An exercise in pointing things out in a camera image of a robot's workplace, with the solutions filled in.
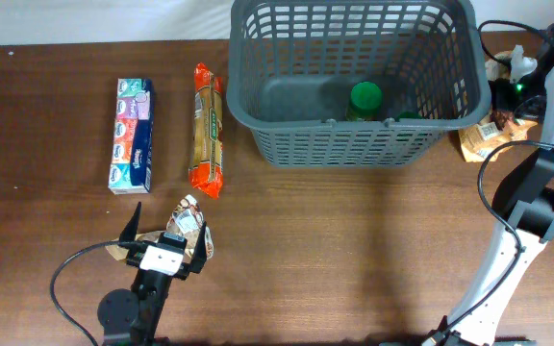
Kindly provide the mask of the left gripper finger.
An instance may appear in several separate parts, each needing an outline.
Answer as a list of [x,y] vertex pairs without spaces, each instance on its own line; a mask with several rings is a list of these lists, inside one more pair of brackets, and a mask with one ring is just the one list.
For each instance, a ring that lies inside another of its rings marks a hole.
[[139,218],[141,213],[141,202],[138,202],[135,211],[127,223],[127,225],[122,230],[119,235],[119,241],[134,241],[137,236],[137,231],[139,227]]
[[200,273],[208,258],[206,248],[206,229],[207,222],[204,221],[201,226],[196,245],[194,247],[194,253],[190,261],[190,271],[192,273]]

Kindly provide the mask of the orange snack bag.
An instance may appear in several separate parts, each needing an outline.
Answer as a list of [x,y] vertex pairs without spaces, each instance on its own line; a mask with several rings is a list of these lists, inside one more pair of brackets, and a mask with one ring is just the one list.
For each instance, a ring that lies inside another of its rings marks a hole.
[[[494,57],[511,62],[514,53],[517,58],[524,58],[524,49],[521,45],[516,45],[512,51],[500,52]],[[495,94],[494,87],[503,87],[501,84],[504,80],[508,81],[508,89],[515,87],[510,84],[512,79],[508,67],[493,60],[487,60],[485,67],[493,94]],[[461,151],[466,162],[482,162],[501,144],[528,139],[529,130],[537,126],[538,123],[535,120],[516,117],[514,108],[511,106],[507,106],[508,109],[500,108],[504,106],[499,106],[499,100],[499,96],[493,95],[487,115],[471,127],[458,131]]]

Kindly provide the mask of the red spaghetti packet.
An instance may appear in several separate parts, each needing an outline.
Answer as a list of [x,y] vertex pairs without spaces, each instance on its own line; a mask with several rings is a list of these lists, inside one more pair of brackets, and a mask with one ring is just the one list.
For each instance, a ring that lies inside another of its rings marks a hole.
[[194,114],[189,182],[217,199],[224,183],[223,84],[204,63],[194,69]]

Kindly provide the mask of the green lid peanut butter jar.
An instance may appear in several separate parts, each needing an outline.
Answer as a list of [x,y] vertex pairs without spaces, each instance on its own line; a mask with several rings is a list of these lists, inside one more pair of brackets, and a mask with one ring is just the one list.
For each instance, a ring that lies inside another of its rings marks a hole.
[[[401,122],[405,119],[414,119],[414,120],[419,120],[421,119],[422,116],[420,114],[418,114],[417,112],[412,112],[412,111],[403,111],[401,112],[396,118],[395,120],[397,122]],[[397,140],[398,141],[407,141],[407,140],[410,140],[412,137],[414,136],[414,133],[410,130],[403,130],[398,136],[397,136]]]

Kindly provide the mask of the green lid jar with label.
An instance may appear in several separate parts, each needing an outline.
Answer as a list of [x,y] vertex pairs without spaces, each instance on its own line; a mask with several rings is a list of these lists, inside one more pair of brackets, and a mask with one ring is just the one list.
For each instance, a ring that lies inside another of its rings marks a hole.
[[345,118],[348,121],[371,121],[380,112],[384,93],[372,82],[354,85],[349,94]]

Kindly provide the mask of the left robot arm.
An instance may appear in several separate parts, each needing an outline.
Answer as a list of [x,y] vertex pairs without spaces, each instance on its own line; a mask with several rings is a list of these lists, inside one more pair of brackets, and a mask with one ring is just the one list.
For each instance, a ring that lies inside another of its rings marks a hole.
[[105,345],[170,345],[157,337],[159,321],[171,283],[184,281],[202,271],[208,255],[207,223],[202,222],[194,253],[184,261],[188,241],[181,235],[162,233],[158,240],[137,241],[141,206],[119,236],[119,246],[128,251],[124,262],[138,272],[129,289],[116,289],[104,296],[97,317],[104,330]]

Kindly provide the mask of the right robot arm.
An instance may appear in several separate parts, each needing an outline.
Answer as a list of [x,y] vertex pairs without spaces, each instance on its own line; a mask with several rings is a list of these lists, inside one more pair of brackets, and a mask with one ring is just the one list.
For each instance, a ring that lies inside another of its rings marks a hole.
[[491,243],[461,302],[423,339],[424,345],[494,345],[504,310],[528,267],[554,239],[554,23],[526,26],[542,45],[533,67],[508,62],[511,92],[519,105],[545,103],[534,152],[481,199],[495,218]]

